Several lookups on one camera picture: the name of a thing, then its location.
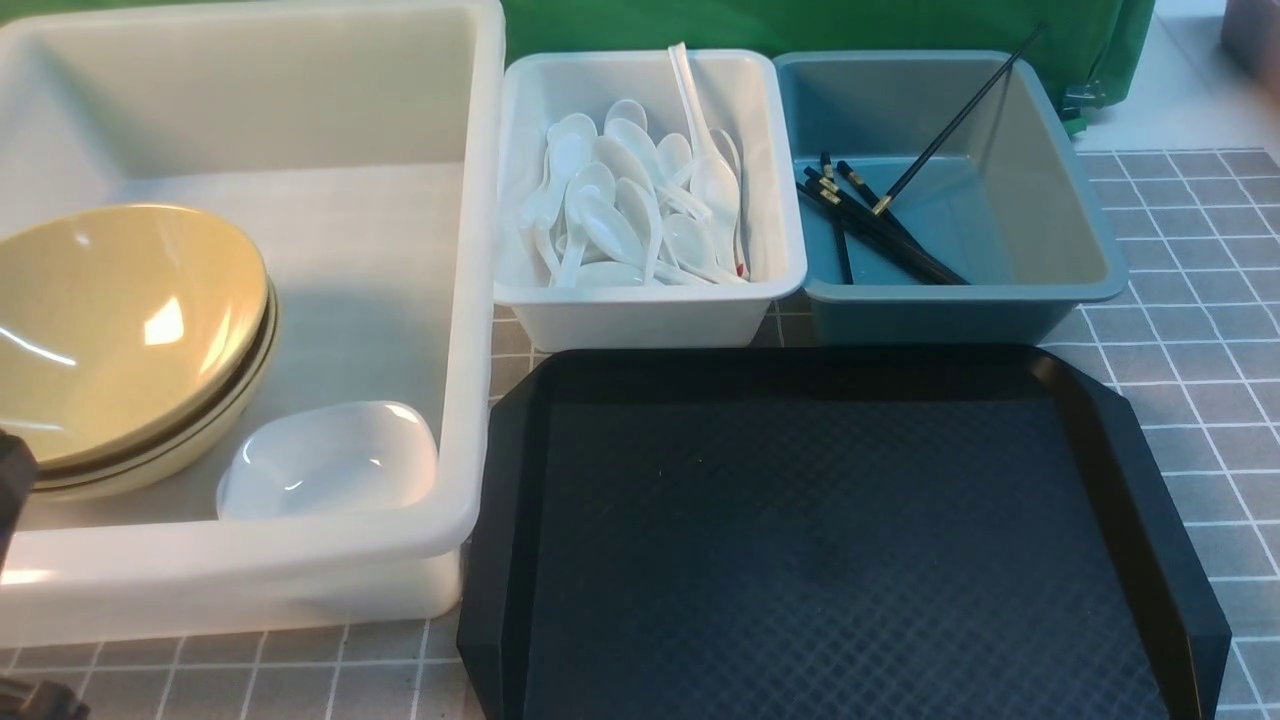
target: large white plastic tub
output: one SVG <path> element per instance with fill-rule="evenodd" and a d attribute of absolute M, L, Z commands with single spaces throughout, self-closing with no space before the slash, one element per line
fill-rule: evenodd
<path fill-rule="evenodd" d="M 742 242 L 749 284 L 549 288 L 548 273 L 516 228 L 538 186 L 547 128 L 570 113 L 603 127 L 616 100 L 649 114 L 649 135 L 689 135 L 666 50 L 532 55 L 503 85 L 502 184 L 494 300 L 508 305 L 547 351 L 604 347 L 732 347 L 751 342 L 769 302 L 804 282 L 800 210 L 773 64 L 745 50 L 689 54 L 707 122 L 739 143 L 744 167 Z"/>
<path fill-rule="evenodd" d="M 503 54 L 497 0 L 237 3 L 0 31 L 0 236 L 102 204 L 193 205 L 253 237 L 283 309 L 260 395 L 201 461 L 116 498 L 28 506 L 0 575 L 0 646 L 457 601 L 488 419 Z M 214 519 L 250 432 L 351 400 L 401 400 L 431 424 L 422 501 Z"/>

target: green cloth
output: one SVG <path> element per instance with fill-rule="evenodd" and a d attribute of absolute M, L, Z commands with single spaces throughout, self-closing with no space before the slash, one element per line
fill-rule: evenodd
<path fill-rule="evenodd" d="M 3 0 L 0 23 L 69 10 L 196 0 Z M 1129 92 L 1155 0 L 504 0 L 507 61 L 535 53 L 635 50 L 685 41 L 796 50 L 1011 51 L 1044 20 L 1027 60 L 1050 97 L 1094 83 L 1097 105 Z"/>

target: teal plastic container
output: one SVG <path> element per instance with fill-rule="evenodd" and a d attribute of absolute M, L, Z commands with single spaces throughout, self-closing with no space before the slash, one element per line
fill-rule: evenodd
<path fill-rule="evenodd" d="M 828 151 L 884 192 L 1007 58 L 777 58 L 796 178 Z M 800 210 L 804 287 L 829 345 L 1036 343 L 1076 305 L 1115 297 L 1129 278 L 1053 106 L 1021 61 L 892 205 L 920 245 L 973 284 L 919 284 L 852 238 L 845 242 L 854 284 L 844 284 L 831 220 L 805 197 Z"/>

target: table surface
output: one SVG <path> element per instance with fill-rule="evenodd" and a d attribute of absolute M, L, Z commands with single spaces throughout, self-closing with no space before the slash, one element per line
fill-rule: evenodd
<path fill-rule="evenodd" d="M 1129 288 L 1044 347 L 1133 402 L 1235 633 L 1220 717 L 1280 720 L 1280 167 L 1258 150 L 1082 155 L 1129 259 Z M 493 400 L 545 355 L 509 311 Z M 758 346 L 814 342 L 803 296 Z M 480 719 L 456 611 L 407 620 L 0 651 L 69 684 L 96 720 Z"/>

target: yellow bowl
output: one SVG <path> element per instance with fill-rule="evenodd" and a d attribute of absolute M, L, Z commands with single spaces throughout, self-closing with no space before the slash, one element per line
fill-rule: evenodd
<path fill-rule="evenodd" d="M 76 471 L 41 473 L 31 498 L 93 500 L 131 492 L 163 480 L 198 460 L 230 432 L 257 395 L 279 347 L 279 299 L 271 288 L 262 328 L 243 363 L 187 423 L 146 448 L 113 456 L 100 465 L 79 466 Z"/>
<path fill-rule="evenodd" d="M 145 442 L 223 386 L 266 296 L 253 242 L 198 210 L 101 208 L 0 241 L 0 428 L 42 470 Z"/>

